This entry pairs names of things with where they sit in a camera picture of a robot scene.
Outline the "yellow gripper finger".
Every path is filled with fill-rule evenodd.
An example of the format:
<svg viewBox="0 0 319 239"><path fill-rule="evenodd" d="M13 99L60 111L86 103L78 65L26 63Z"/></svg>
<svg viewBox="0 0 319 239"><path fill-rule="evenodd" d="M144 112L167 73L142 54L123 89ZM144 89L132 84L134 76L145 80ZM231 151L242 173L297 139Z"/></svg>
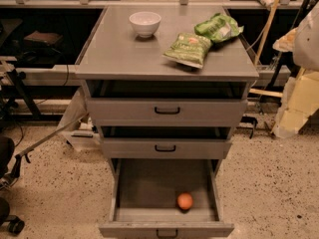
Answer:
<svg viewBox="0 0 319 239"><path fill-rule="evenodd" d="M272 48L279 52L292 52L294 50L294 42L296 36L296 28L290 30L284 36L276 40Z"/></svg>

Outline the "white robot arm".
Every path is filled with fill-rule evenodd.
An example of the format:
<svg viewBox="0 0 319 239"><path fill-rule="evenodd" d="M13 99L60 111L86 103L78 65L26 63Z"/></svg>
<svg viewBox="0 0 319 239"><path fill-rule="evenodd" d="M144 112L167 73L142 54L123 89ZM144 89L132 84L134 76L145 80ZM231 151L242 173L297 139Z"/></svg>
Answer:
<svg viewBox="0 0 319 239"><path fill-rule="evenodd" d="M305 16L300 24L276 40L272 48L291 52L297 66L319 71L319 4Z"/></svg>

